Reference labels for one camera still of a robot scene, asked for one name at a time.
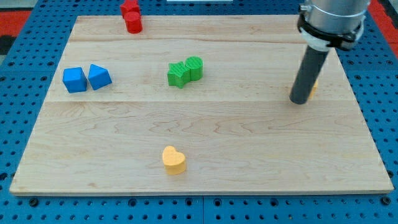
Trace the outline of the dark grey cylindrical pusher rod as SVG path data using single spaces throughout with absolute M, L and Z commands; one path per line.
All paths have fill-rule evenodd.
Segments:
M 302 105 L 308 101 L 327 55 L 328 51 L 318 51 L 310 46 L 306 48 L 290 91 L 289 98 L 291 102 Z

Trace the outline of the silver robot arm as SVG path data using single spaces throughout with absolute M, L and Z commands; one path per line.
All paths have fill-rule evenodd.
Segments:
M 351 50 L 364 32 L 370 0 L 305 0 L 298 7 L 297 29 L 307 42 L 290 91 L 291 102 L 305 104 L 331 49 Z

